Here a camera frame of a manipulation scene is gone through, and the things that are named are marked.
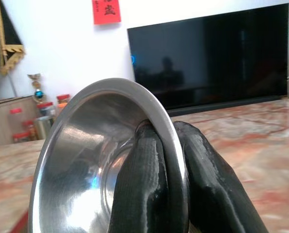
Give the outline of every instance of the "jar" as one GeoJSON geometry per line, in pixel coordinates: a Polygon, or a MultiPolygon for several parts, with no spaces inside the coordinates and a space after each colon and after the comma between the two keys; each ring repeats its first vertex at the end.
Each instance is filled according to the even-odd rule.
{"type": "Polygon", "coordinates": [[[56,98],[58,103],[68,103],[70,100],[70,95],[69,94],[59,95],[56,98]]]}
{"type": "Polygon", "coordinates": [[[58,109],[58,114],[59,114],[61,113],[63,108],[65,108],[65,106],[68,104],[70,100],[70,95],[69,94],[60,95],[60,96],[57,96],[56,98],[58,101],[57,109],[58,109]]]}
{"type": "Polygon", "coordinates": [[[23,132],[23,133],[16,133],[12,135],[14,143],[21,143],[21,142],[29,142],[30,141],[30,133],[23,132]]]}
{"type": "Polygon", "coordinates": [[[33,121],[38,139],[45,139],[54,123],[52,116],[42,116],[33,121]]]}
{"type": "Polygon", "coordinates": [[[12,134],[24,132],[24,128],[22,126],[22,122],[24,121],[24,115],[21,108],[11,109],[8,118],[12,134]]]}
{"type": "Polygon", "coordinates": [[[24,126],[24,130],[26,132],[29,132],[30,140],[31,141],[37,140],[37,133],[36,133],[36,129],[33,125],[33,121],[32,120],[26,120],[23,122],[23,126],[24,126]]]}
{"type": "Polygon", "coordinates": [[[45,102],[37,104],[37,108],[39,109],[42,116],[56,116],[56,111],[53,105],[53,102],[45,102]]]}

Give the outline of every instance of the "blue ornament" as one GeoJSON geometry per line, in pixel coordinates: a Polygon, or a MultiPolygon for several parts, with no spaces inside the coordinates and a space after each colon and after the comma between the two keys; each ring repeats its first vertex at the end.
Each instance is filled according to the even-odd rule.
{"type": "Polygon", "coordinates": [[[36,91],[34,92],[34,96],[38,99],[42,99],[43,95],[43,92],[39,89],[36,89],[36,91]]]}

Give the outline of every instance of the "metal bowl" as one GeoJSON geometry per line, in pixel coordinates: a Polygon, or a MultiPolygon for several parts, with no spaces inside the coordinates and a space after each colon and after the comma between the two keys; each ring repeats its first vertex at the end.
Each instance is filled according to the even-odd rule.
{"type": "Polygon", "coordinates": [[[175,225],[178,217],[188,219],[187,179],[168,114],[139,84],[107,79],[80,91],[55,121],[32,184],[29,232],[106,233],[116,176],[145,119],[164,147],[170,206],[178,214],[170,227],[187,228],[175,225]]]}

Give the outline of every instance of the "plastic jar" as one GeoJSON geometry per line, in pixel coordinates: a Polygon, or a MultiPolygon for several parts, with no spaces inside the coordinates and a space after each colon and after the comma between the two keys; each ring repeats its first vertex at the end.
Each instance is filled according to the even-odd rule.
{"type": "Polygon", "coordinates": [[[24,121],[24,115],[21,108],[11,109],[8,118],[12,134],[25,132],[22,126],[22,122],[24,121]]]}
{"type": "Polygon", "coordinates": [[[58,103],[68,103],[70,100],[69,94],[59,95],[56,97],[58,103]]]}
{"type": "Polygon", "coordinates": [[[16,133],[12,135],[14,143],[21,143],[21,142],[29,142],[30,141],[30,133],[23,132],[23,133],[16,133]]]}
{"type": "Polygon", "coordinates": [[[60,95],[57,96],[57,101],[58,101],[58,114],[61,113],[61,111],[63,110],[63,108],[65,108],[65,106],[68,104],[69,100],[70,100],[70,95],[69,94],[65,94],[65,95],[60,95]]]}
{"type": "Polygon", "coordinates": [[[23,126],[26,132],[29,132],[29,137],[31,141],[37,140],[36,129],[34,128],[32,120],[26,120],[23,122],[23,126]]]}
{"type": "Polygon", "coordinates": [[[45,102],[37,104],[37,108],[39,109],[42,116],[56,116],[56,111],[53,105],[53,102],[45,102]]]}

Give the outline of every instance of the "black tv screen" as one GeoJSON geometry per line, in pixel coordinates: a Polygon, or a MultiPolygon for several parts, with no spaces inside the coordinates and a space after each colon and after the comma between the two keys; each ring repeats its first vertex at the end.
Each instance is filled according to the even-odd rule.
{"type": "Polygon", "coordinates": [[[135,81],[166,109],[287,94],[289,5],[128,29],[135,81]]]}

